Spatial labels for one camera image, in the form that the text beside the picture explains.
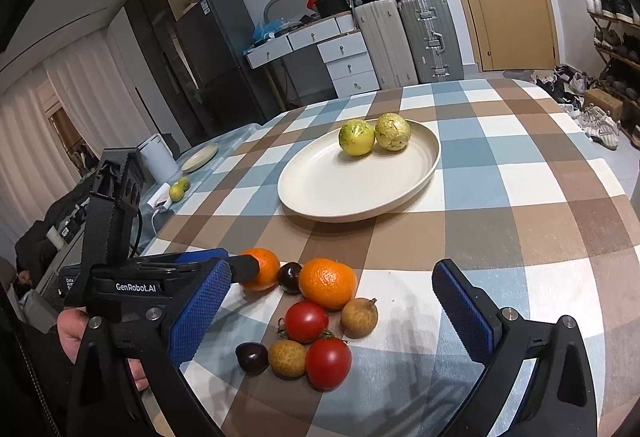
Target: drawer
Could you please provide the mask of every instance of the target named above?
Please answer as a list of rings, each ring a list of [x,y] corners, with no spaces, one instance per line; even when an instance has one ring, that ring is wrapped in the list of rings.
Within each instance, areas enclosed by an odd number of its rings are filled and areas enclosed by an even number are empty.
[[[362,33],[356,32],[324,42],[318,45],[318,50],[322,56],[322,61],[328,63],[353,56],[354,54],[360,54],[361,52],[367,52],[367,46],[364,44],[364,39],[362,39]]]
[[[345,14],[343,16],[336,16],[335,20],[338,22],[338,29],[344,34],[345,32],[351,32],[356,28],[356,24],[353,21],[353,14]]]
[[[347,76],[370,72],[373,70],[373,65],[371,58],[369,58],[369,53],[361,52],[360,54],[354,54],[341,60],[328,62],[326,69],[329,71],[332,80],[339,80]]]
[[[319,23],[309,25],[302,30],[293,31],[289,34],[289,41],[294,51],[302,49],[308,45],[333,38],[340,34],[338,24],[335,22],[335,18],[324,20]]]
[[[291,51],[291,45],[289,44],[287,37],[280,36],[280,38],[274,38],[273,40],[266,42],[264,45],[260,45],[254,51],[249,52],[246,58],[247,61],[249,61],[251,68],[255,68],[273,60],[277,60],[285,54],[289,54]]]
[[[379,90],[378,78],[376,73],[372,70],[370,72],[363,72],[362,74],[356,74],[355,76],[348,76],[347,78],[340,78],[334,81],[335,93],[338,97],[353,96],[353,94],[362,94],[364,92],[371,92],[372,90]]]

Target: silver suitcase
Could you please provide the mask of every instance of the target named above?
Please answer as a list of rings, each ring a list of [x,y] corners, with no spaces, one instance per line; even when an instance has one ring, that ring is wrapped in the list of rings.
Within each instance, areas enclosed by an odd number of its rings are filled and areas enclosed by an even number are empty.
[[[380,89],[418,84],[396,0],[374,1],[356,7],[353,12]]]
[[[447,0],[402,0],[400,16],[420,83],[465,79]]]

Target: cardboard box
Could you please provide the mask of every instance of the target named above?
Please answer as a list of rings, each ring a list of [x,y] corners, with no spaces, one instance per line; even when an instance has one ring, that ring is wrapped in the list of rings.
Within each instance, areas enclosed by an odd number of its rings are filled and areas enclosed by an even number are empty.
[[[590,104],[599,106],[605,112],[609,112],[614,121],[619,121],[622,116],[623,102],[599,88],[592,88],[584,94],[584,106],[589,106]]]

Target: plate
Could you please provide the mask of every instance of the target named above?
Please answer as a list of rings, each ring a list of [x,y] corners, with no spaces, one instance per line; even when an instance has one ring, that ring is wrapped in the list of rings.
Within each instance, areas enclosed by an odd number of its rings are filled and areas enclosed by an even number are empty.
[[[218,145],[209,144],[189,157],[180,169],[184,173],[194,172],[209,162],[216,153],[218,153]]]
[[[409,125],[411,140],[400,152],[375,143],[369,154],[352,157],[338,145],[339,130],[316,139],[280,174],[280,200],[295,213],[326,223],[369,219],[406,202],[429,182],[441,152],[429,128],[415,121]]]

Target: dark cherry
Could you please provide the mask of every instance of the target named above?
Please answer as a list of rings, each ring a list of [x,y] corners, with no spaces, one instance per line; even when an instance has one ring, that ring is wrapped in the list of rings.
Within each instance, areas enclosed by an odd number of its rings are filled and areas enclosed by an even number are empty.
[[[264,372],[269,366],[269,355],[267,347],[255,341],[240,343],[236,347],[236,357],[238,365],[248,375],[258,375]]]
[[[278,271],[278,283],[282,290],[288,294],[300,294],[298,275],[302,266],[298,262],[284,264]]]

